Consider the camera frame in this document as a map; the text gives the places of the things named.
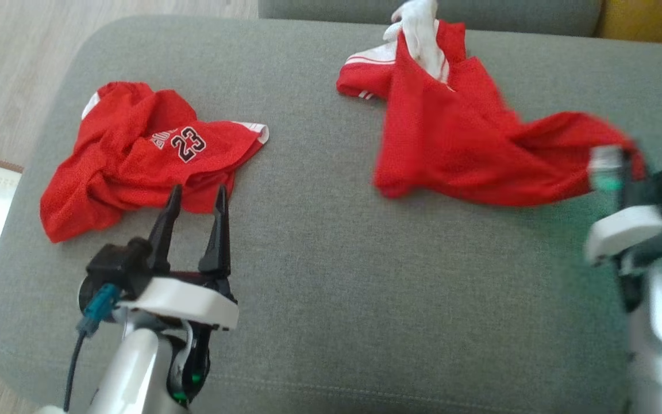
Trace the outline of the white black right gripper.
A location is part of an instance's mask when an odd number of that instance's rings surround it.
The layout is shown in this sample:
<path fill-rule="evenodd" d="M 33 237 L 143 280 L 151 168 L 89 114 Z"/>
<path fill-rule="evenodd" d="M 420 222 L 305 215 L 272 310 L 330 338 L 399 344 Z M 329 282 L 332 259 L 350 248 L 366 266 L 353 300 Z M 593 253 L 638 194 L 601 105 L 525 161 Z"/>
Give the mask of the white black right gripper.
<path fill-rule="evenodd" d="M 618 210 L 592 224 L 583 256 L 591 267 L 612 265 L 622 307 L 631 313 L 644 298 L 647 267 L 662 257 L 662 212 L 641 147 L 633 159 L 622 151 L 620 179 Z"/>

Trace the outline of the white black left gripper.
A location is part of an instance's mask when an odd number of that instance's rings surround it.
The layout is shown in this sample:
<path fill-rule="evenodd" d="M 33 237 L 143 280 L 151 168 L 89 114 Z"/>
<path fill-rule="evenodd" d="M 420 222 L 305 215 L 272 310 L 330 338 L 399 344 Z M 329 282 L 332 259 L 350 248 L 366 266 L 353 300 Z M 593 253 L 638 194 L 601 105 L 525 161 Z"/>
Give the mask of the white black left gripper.
<path fill-rule="evenodd" d="M 166 274 L 174 223 L 181 211 L 182 186 L 171 190 L 149 236 L 150 270 Z M 229 197 L 220 185 L 214 222 L 204 256 L 202 274 L 230 274 Z M 191 403 L 202 390 L 211 368 L 213 332 L 237 327 L 238 306 L 228 280 L 203 286 L 173 276 L 152 278 L 134 299 L 117 304 L 117 320 L 124 325 L 114 356 L 115 403 Z"/>

